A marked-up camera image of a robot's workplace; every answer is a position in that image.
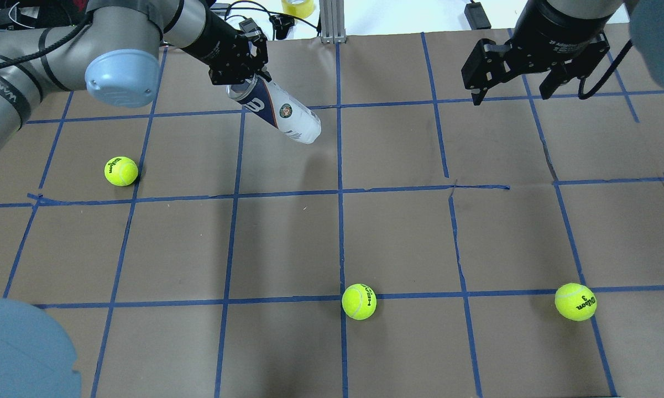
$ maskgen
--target yellow tennis ball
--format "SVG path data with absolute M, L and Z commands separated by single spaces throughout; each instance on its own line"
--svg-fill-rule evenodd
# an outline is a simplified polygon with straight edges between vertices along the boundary
M 557 312 L 573 321 L 584 321 L 597 310 L 597 299 L 592 290 L 579 283 L 567 283 L 555 292 Z
M 342 308 L 353 320 L 365 320 L 374 314 L 377 298 L 372 288 L 362 283 L 348 287 L 342 295 Z
M 129 157 L 116 156 L 106 163 L 103 173 L 110 184 L 129 186 L 138 178 L 138 165 Z

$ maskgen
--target white surface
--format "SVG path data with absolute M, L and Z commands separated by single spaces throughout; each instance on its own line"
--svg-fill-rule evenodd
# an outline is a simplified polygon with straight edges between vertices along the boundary
M 314 0 L 315 11 L 309 20 L 317 25 L 319 0 Z M 271 11 L 282 12 L 281 0 L 260 0 Z M 465 5 L 469 0 L 346 0 L 344 2 L 344 25 L 347 35 L 392 35 L 397 33 L 438 32 L 445 30 L 470 30 L 464 15 Z M 526 0 L 481 0 L 489 17 L 492 28 L 514 28 Z M 254 7 L 250 3 L 241 3 L 239 7 Z M 232 12 L 252 17 L 268 38 L 272 38 L 272 28 L 268 15 L 259 11 Z M 229 20 L 238 27 L 241 18 Z M 614 14 L 610 23 L 628 22 L 624 6 Z M 288 38 L 313 38 L 317 32 L 299 22 L 291 30 Z

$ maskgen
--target navy blue label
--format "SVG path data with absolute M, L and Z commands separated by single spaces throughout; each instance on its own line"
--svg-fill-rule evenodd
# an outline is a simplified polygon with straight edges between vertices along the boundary
M 256 80 L 253 90 L 247 96 L 236 102 L 245 106 L 256 115 L 261 116 L 264 121 L 272 124 L 274 127 L 278 127 L 275 112 L 273 111 L 273 99 L 270 96 L 268 84 L 262 78 Z

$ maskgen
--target white can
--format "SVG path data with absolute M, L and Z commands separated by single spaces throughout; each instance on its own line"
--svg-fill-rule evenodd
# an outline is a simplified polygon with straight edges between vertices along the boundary
M 226 94 L 298 143 L 312 144 L 322 131 L 314 112 L 258 75 L 246 83 L 226 86 Z

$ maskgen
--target metal post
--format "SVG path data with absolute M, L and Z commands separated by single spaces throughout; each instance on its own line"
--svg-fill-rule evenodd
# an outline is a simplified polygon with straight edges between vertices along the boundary
M 344 0 L 320 0 L 322 43 L 346 43 L 344 28 Z

